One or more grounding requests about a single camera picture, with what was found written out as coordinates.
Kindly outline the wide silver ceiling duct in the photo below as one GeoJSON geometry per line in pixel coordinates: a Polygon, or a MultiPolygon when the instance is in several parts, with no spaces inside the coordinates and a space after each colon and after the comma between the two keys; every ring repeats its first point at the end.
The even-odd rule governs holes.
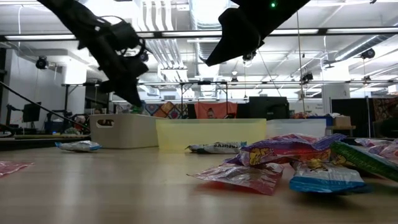
{"type": "Polygon", "coordinates": [[[230,5],[230,0],[189,0],[192,28],[194,30],[221,29],[218,18],[230,5]]]}

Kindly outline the purple sour candy bag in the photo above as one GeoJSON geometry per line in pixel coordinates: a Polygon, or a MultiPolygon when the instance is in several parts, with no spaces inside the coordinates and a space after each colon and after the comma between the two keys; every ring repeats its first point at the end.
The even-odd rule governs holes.
{"type": "Polygon", "coordinates": [[[267,163],[305,162],[312,159],[327,161],[331,154],[330,145],[345,138],[343,134],[320,138],[298,133],[283,134],[243,146],[235,157],[225,160],[225,163],[259,166],[267,163]]]}

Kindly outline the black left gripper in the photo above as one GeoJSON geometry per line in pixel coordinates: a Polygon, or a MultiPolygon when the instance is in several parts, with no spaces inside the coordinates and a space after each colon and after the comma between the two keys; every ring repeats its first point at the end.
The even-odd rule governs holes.
{"type": "MultiPolygon", "coordinates": [[[[117,23],[125,21],[116,18],[117,23]]],[[[142,104],[137,90],[137,79],[123,80],[128,71],[119,59],[119,52],[112,49],[109,41],[109,28],[114,25],[103,16],[73,16],[73,34],[79,41],[79,49],[87,48],[99,64],[99,69],[109,78],[99,84],[99,103],[142,104]]]]}

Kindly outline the black lighting truss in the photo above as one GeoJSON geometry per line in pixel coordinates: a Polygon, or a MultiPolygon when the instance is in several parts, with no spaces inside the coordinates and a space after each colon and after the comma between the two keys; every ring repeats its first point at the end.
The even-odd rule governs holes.
{"type": "Polygon", "coordinates": [[[267,81],[267,82],[211,82],[211,81],[198,81],[198,82],[142,82],[138,85],[149,85],[149,86],[174,86],[174,85],[323,85],[323,84],[381,84],[381,83],[398,83],[398,79],[394,80],[312,80],[312,81],[267,81]]]}

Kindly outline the yellow plastic bin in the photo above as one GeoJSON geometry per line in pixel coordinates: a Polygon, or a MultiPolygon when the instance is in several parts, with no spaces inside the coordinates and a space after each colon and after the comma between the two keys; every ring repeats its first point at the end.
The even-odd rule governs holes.
{"type": "Polygon", "coordinates": [[[159,150],[184,153],[192,144],[246,142],[266,138],[265,119],[158,119],[159,150]]]}

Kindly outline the small black monitor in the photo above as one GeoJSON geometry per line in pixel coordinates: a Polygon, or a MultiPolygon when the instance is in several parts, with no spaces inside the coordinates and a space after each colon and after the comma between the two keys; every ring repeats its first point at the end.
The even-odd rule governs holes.
{"type": "Polygon", "coordinates": [[[25,123],[36,122],[40,118],[41,102],[24,105],[22,110],[22,120],[25,123]]]}

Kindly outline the white pillar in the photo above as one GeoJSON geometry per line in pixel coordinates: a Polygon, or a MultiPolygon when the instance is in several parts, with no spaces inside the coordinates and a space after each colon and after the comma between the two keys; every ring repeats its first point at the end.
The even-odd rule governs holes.
{"type": "Polygon", "coordinates": [[[349,99],[350,89],[347,83],[332,83],[322,86],[322,101],[324,112],[331,112],[331,101],[349,99]]]}

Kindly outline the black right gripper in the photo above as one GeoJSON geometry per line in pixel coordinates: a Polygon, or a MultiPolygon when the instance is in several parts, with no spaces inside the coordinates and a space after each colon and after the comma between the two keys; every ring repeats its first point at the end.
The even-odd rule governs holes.
{"type": "Polygon", "coordinates": [[[237,15],[237,34],[222,36],[205,63],[217,65],[246,52],[253,52],[264,44],[265,32],[245,15],[237,15]]]}

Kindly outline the clear plastic bin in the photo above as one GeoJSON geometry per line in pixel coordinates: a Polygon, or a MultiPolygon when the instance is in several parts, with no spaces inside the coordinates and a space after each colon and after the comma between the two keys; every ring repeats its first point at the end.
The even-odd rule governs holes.
{"type": "Polygon", "coordinates": [[[266,124],[266,138],[292,133],[319,138],[325,135],[325,131],[326,126],[315,119],[273,119],[266,124]]]}

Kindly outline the blue tub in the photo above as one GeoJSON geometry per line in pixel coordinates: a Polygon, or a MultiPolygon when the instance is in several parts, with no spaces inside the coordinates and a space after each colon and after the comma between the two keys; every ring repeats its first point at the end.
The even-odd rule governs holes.
{"type": "Polygon", "coordinates": [[[333,117],[331,116],[309,116],[307,119],[319,120],[325,126],[333,126],[333,117]]]}

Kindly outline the pink clear candy bar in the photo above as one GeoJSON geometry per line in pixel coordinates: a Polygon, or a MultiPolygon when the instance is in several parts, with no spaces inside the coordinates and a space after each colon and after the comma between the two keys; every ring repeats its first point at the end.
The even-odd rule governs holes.
{"type": "Polygon", "coordinates": [[[33,165],[31,162],[0,161],[0,178],[33,165]]]}
{"type": "Polygon", "coordinates": [[[398,139],[376,146],[376,154],[398,164],[398,139]]]}
{"type": "Polygon", "coordinates": [[[276,163],[261,164],[254,167],[224,163],[188,176],[205,181],[245,187],[264,195],[273,195],[283,171],[284,167],[276,163]]]}

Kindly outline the black overhead frame bar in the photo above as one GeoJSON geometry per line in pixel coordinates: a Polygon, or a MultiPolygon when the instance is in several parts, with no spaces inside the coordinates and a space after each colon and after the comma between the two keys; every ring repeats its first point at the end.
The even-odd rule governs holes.
{"type": "MultiPolygon", "coordinates": [[[[146,31],[138,32],[144,39],[189,39],[220,38],[221,30],[182,30],[182,31],[146,31]]],[[[398,27],[342,27],[319,29],[276,29],[269,37],[324,36],[324,35],[384,35],[398,34],[398,27]]],[[[0,42],[33,42],[33,41],[69,41],[76,40],[73,34],[16,34],[0,35],[0,42]]]]}

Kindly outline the colourful patterned quilt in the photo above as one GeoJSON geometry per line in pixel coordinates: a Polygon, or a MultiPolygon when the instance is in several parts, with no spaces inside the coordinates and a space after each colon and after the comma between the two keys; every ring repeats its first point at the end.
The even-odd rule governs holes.
{"type": "MultiPolygon", "coordinates": [[[[188,106],[187,104],[174,104],[171,101],[163,102],[161,104],[142,103],[144,111],[141,115],[154,116],[158,118],[167,119],[187,119],[188,106]]],[[[116,114],[132,114],[130,113],[131,104],[116,104],[114,106],[116,114]]]]}

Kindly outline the large black screen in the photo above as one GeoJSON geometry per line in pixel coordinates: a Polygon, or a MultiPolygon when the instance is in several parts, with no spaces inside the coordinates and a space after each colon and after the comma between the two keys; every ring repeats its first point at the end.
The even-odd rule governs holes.
{"type": "Polygon", "coordinates": [[[289,102],[286,97],[250,96],[249,114],[251,118],[289,119],[289,102]]]}

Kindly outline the orange cloth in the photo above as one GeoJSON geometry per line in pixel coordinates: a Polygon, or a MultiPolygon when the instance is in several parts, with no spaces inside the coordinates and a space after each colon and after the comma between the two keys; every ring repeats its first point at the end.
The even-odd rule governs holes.
{"type": "Polygon", "coordinates": [[[211,108],[216,116],[216,119],[223,119],[227,114],[236,114],[238,110],[237,103],[195,103],[195,113],[197,119],[207,119],[206,112],[211,108]]]}

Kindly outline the cardboard box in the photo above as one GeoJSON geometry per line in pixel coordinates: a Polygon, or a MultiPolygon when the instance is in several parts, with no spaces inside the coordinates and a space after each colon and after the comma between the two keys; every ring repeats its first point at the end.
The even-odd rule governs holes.
{"type": "Polygon", "coordinates": [[[336,116],[333,118],[333,125],[337,127],[351,126],[351,118],[349,116],[336,116]]]}

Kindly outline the grey plastic bin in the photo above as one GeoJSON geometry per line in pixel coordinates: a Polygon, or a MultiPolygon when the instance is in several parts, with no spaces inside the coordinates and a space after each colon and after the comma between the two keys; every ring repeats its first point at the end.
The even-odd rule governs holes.
{"type": "Polygon", "coordinates": [[[158,120],[141,114],[94,114],[90,116],[91,140],[105,149],[157,147],[158,120]]]}

